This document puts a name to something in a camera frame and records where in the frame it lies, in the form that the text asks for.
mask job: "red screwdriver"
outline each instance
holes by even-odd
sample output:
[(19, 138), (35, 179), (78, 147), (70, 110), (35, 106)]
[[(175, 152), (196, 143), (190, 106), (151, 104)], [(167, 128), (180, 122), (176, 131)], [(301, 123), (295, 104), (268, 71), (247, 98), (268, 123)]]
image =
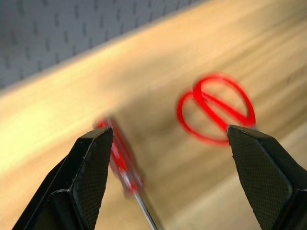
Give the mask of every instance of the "red screwdriver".
[(94, 129), (102, 127), (113, 128), (114, 137), (109, 165), (115, 176), (119, 178), (124, 188), (124, 193), (126, 195), (133, 195), (136, 198), (152, 230), (161, 229), (161, 227), (157, 227), (153, 217), (145, 205), (145, 202), (142, 198), (144, 197), (144, 194), (142, 196), (140, 195), (140, 192), (143, 189), (142, 178), (139, 175), (136, 164), (130, 155), (130, 149), (128, 148), (128, 145), (126, 144), (126, 141), (123, 138), (123, 135), (117, 127), (114, 119), (108, 117), (94, 124)]

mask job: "scissors handle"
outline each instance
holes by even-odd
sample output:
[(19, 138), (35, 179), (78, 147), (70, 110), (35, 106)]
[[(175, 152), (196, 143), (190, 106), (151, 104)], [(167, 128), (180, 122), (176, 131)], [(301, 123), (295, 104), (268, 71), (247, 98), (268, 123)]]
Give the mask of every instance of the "scissors handle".
[[(210, 95), (208, 92), (203, 90), (204, 85), (209, 82), (220, 82), (226, 86), (230, 86), (233, 90), (235, 90), (240, 97), (243, 99), (247, 112), (247, 115), (241, 114), (239, 111), (232, 108), (227, 103), (221, 101), (220, 99)], [(224, 139), (218, 139), (210, 136), (205, 136), (203, 134), (198, 133), (193, 128), (191, 128), (184, 119), (183, 116), (183, 105), (188, 99), (193, 99), (198, 107), (213, 121), (217, 124), (217, 126), (225, 133)], [(248, 95), (244, 92), (244, 90), (239, 86), (237, 82), (231, 79), (230, 76), (223, 73), (212, 73), (204, 76), (200, 79), (194, 89), (192, 91), (186, 92), (181, 96), (177, 104), (177, 117), (179, 122), (182, 124), (184, 129), (190, 133), (191, 135), (211, 144), (217, 145), (228, 145), (227, 138), (227, 127), (230, 125), (227, 121), (223, 120), (214, 110), (212, 110), (209, 106), (209, 103), (215, 104), (216, 106), (223, 109), (226, 113), (228, 113), (231, 117), (237, 120), (244, 127), (255, 127), (256, 125), (256, 117), (254, 107), (249, 99)]]

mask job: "gray pegboard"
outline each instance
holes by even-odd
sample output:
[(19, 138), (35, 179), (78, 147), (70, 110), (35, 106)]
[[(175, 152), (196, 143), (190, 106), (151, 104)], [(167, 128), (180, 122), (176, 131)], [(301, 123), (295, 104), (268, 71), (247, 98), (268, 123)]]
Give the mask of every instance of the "gray pegboard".
[(201, 0), (0, 0), (0, 89)]

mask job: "scissors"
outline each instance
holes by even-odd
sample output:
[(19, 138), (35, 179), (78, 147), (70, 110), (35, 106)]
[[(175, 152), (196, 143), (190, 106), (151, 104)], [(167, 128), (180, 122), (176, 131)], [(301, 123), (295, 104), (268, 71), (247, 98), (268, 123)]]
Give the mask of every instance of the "scissors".
[[(245, 107), (247, 109), (247, 115), (241, 114), (239, 111), (232, 108), (227, 103), (221, 101), (220, 99), (210, 95), (208, 92), (203, 90), (203, 86), (210, 82), (220, 82), (226, 86), (230, 86), (235, 90), (239, 96), (243, 99)], [(205, 136), (198, 133), (193, 128), (191, 128), (184, 119), (183, 116), (183, 105), (188, 99), (193, 99), (198, 107), (213, 121), (217, 126), (225, 133), (225, 138), (215, 138), (210, 136)], [(230, 125), (227, 121), (223, 120), (213, 109), (210, 108), (209, 103), (214, 103), (225, 112), (227, 112), (231, 117), (237, 120), (241, 126), (256, 129), (256, 116), (254, 107), (248, 95), (242, 89), (242, 87), (235, 82), (231, 76), (224, 73), (211, 73), (205, 75), (201, 78), (194, 86), (193, 90), (184, 93), (177, 104), (177, 118), (184, 129), (191, 135), (197, 137), (198, 139), (205, 141), (207, 143), (215, 145), (228, 145), (227, 138), (227, 128)]]

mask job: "wooden table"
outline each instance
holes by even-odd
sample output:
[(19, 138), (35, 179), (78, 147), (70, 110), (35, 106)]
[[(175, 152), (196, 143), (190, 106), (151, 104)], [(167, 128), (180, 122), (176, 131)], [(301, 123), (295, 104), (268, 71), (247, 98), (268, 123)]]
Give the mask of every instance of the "wooden table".
[[(258, 128), (307, 167), (306, 12), (305, 0), (212, 0), (1, 92), (1, 229), (13, 227), (46, 173), (106, 114), (132, 145), (167, 229), (259, 229), (230, 148), (189, 136), (176, 102), (204, 73), (227, 72), (250, 95)], [(185, 113), (214, 131), (192, 104)], [(112, 173), (96, 229), (148, 229)]]

